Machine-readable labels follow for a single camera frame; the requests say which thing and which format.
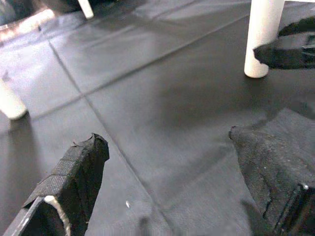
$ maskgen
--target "black fabric mat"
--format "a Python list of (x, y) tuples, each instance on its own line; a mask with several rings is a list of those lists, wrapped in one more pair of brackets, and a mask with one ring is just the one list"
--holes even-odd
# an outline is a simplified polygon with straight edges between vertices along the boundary
[[(286, 3), (281, 26), (314, 15)], [(124, 0), (61, 16), (0, 48), (30, 118), (0, 114), (0, 234), (73, 141), (110, 160), (86, 235), (265, 235), (228, 131), (314, 94), (315, 72), (245, 77), (250, 1)]]

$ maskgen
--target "white plastic rod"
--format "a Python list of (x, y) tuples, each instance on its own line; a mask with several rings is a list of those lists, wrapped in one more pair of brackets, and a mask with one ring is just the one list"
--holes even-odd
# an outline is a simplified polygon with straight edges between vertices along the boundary
[(284, 0), (252, 0), (244, 72), (251, 78), (267, 75), (268, 66), (255, 59), (253, 49), (277, 38)]
[(91, 19), (94, 16), (93, 10), (91, 8), (91, 5), (89, 3), (89, 0), (78, 0), (80, 7), (82, 8), (82, 11), (87, 19)]
[(24, 103), (0, 78), (0, 111), (9, 119), (19, 119), (25, 115), (27, 109)]

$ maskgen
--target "white table leg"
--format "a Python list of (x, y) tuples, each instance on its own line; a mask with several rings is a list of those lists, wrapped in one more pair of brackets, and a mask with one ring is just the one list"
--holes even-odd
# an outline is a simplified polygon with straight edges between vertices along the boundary
[(78, 0), (80, 7), (82, 8), (82, 11), (87, 19), (93, 18), (93, 10), (91, 8), (91, 5), (89, 3), (89, 0)]
[(277, 38), (285, 0), (252, 0), (244, 72), (251, 78), (267, 75), (268, 66), (255, 59), (253, 49)]
[(25, 115), (27, 109), (24, 103), (0, 78), (0, 111), (9, 119), (19, 119)]

